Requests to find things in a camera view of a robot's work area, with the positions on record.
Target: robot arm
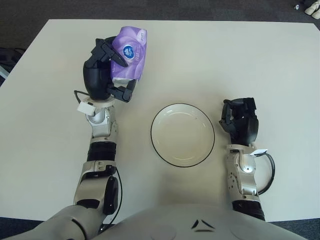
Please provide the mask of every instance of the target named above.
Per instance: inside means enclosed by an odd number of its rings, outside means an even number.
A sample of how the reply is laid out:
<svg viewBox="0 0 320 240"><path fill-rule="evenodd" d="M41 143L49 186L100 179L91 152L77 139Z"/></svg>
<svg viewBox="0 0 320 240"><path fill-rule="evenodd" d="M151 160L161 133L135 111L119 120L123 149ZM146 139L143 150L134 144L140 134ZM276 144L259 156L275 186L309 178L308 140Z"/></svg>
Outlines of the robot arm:
<svg viewBox="0 0 320 240"><path fill-rule="evenodd" d="M117 171L118 126L114 101L129 102L136 81L130 81L127 87L114 87L110 61L128 66L112 47L114 39L96 39L92 56L83 66L89 97L79 103L78 110L85 113L92 127L92 137L74 195L74 205L62 209L35 229L9 239L89 240L98 235L106 216L117 210L119 185L114 174Z"/></svg>
<svg viewBox="0 0 320 240"><path fill-rule="evenodd" d="M230 134L227 146L227 185L233 210L265 220L255 182L255 154L253 142L258 134L259 121L253 98L224 100L222 128Z"/></svg>

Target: white plate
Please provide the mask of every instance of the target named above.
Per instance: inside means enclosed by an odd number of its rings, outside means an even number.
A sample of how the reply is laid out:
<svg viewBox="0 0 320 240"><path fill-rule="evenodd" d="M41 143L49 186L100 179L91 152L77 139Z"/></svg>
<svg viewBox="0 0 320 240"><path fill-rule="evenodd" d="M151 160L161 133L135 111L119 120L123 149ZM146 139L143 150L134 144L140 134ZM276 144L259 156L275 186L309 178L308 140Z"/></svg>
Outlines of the white plate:
<svg viewBox="0 0 320 240"><path fill-rule="evenodd" d="M215 131L200 109L179 103L166 106L155 116L151 140L162 159L186 168L208 157L215 144Z"/></svg>

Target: black triangle logo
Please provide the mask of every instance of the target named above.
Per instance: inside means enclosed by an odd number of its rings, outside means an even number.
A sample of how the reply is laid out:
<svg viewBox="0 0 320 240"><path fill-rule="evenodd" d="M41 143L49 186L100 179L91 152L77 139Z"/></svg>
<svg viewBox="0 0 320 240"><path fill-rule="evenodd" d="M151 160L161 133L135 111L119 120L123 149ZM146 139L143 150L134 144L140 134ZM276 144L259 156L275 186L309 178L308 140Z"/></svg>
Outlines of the black triangle logo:
<svg viewBox="0 0 320 240"><path fill-rule="evenodd" d="M202 219L201 220L197 219L192 225L191 229L193 229L194 232L203 233L203 232L214 232L216 228Z"/></svg>

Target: blue logo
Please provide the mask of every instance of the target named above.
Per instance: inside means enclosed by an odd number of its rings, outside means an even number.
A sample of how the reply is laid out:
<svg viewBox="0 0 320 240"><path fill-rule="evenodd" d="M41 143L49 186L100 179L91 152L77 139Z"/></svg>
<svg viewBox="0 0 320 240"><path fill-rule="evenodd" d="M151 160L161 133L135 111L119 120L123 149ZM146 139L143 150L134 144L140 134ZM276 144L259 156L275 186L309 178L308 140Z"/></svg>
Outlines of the blue logo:
<svg viewBox="0 0 320 240"><path fill-rule="evenodd" d="M127 59L133 59L135 54L134 54L134 48L130 45L126 45L123 48L123 54Z"/></svg>

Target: white tag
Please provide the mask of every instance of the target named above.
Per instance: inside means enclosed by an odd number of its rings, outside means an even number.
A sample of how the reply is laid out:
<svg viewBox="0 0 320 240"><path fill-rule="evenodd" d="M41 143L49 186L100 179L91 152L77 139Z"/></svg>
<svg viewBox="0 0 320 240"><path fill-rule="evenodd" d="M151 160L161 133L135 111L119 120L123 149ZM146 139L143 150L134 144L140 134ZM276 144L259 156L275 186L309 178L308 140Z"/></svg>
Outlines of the white tag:
<svg viewBox="0 0 320 240"><path fill-rule="evenodd" d="M89 116L95 115L96 107L88 104L87 102L81 101L77 110L81 113L87 114Z"/></svg>
<svg viewBox="0 0 320 240"><path fill-rule="evenodd" d="M268 151L268 149L257 149L257 150L254 150L252 153L250 153L250 155L254 156L254 155L264 154L266 151Z"/></svg>

